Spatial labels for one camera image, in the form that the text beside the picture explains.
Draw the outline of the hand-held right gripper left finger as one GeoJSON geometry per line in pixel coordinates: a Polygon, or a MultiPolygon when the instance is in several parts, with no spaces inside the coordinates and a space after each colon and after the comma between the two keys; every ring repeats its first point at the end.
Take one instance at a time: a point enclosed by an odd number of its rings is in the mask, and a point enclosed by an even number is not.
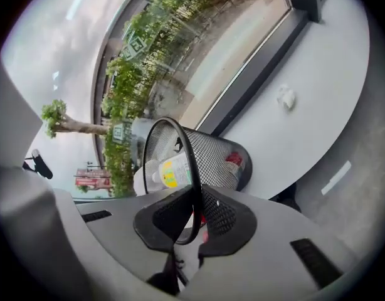
{"type": "Polygon", "coordinates": [[[163,194],[75,204],[55,189],[59,218],[55,291],[59,295],[163,295],[149,280],[167,253],[148,249],[134,230],[137,212],[163,194]]]}

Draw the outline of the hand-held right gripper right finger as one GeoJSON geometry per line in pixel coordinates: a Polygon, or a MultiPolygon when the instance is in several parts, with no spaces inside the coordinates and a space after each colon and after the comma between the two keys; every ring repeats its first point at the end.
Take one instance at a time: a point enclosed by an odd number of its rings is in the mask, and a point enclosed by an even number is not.
{"type": "Polygon", "coordinates": [[[182,300],[338,300],[353,284],[355,254],[286,205],[203,186],[209,240],[182,300]]]}

